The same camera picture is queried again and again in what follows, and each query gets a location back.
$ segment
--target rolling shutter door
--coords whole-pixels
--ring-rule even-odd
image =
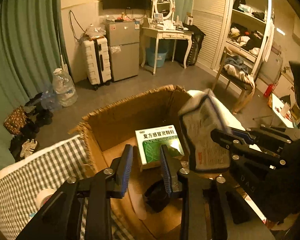
[[[212,69],[220,51],[219,39],[223,38],[221,29],[225,7],[226,0],[194,0],[194,25],[206,34],[197,62]]]

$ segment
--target wooden chair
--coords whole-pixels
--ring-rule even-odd
[[[237,79],[236,77],[234,76],[231,76],[229,75],[226,70],[224,69],[224,66],[225,66],[225,60],[226,60],[226,57],[227,57],[227,54],[230,54],[232,55],[232,51],[229,50],[226,46],[223,50],[223,55],[222,55],[222,58],[221,58],[221,63],[220,63],[220,67],[219,67],[219,70],[218,70],[218,74],[216,76],[216,79],[214,80],[214,83],[212,85],[212,88],[211,90],[213,91],[216,87],[216,84],[218,82],[218,79],[219,79],[219,76],[220,75],[223,75],[226,79],[228,79],[228,84],[226,86],[226,90],[228,88],[228,86],[230,85],[230,82],[232,82],[233,84],[235,84],[238,88],[241,89],[241,94],[237,100],[237,102],[234,104],[234,107],[232,108],[232,113],[233,114],[236,114],[234,112],[234,109],[236,109],[236,107],[240,104],[240,102],[243,100],[244,98],[244,95],[245,93],[248,91],[249,93],[251,93],[252,91],[252,87],[250,84],[247,84],[239,79]]]

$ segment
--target sneaker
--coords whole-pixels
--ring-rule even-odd
[[[27,140],[23,145],[22,145],[22,150],[20,153],[20,157],[29,157],[32,153],[35,152],[35,150],[38,147],[38,141],[36,141],[35,139],[32,140]]]

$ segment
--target suitcase handle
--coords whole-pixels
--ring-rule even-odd
[[[100,55],[100,64],[101,64],[101,71],[103,71],[103,58],[102,58],[102,55]]]

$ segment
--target white desk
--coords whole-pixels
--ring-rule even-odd
[[[142,27],[142,36],[141,36],[141,47],[142,47],[142,57],[143,57],[143,61],[141,64],[141,67],[143,67],[145,65],[146,62],[146,41],[145,41],[145,37],[151,37],[151,38],[155,38],[156,42],[155,42],[155,53],[154,53],[154,68],[153,68],[153,75],[155,75],[155,71],[157,68],[157,57],[158,57],[158,45],[159,45],[159,40],[165,39],[165,40],[175,40],[174,41],[174,46],[173,46],[173,54],[172,54],[172,62],[174,60],[174,54],[176,52],[176,44],[177,44],[177,40],[188,40],[188,48],[186,50],[186,54],[183,60],[183,67],[186,68],[186,61],[192,46],[192,41],[191,41],[191,36],[192,36],[192,32],[187,31],[187,32],[183,32],[183,31],[172,31],[172,30],[159,30],[159,29],[151,29],[151,28],[147,28],[147,27]]]
[[[275,108],[277,107],[277,108],[279,108],[279,109],[281,110],[281,109],[283,108],[283,106],[284,106],[284,103],[282,103],[282,102],[280,101],[280,99],[277,98],[277,96],[276,96],[274,93],[272,93],[272,111],[280,118],[280,120],[284,123],[284,125],[285,125],[286,127],[288,127],[288,128],[293,128],[293,123],[292,123],[289,119],[283,117],[283,116],[275,109]]]

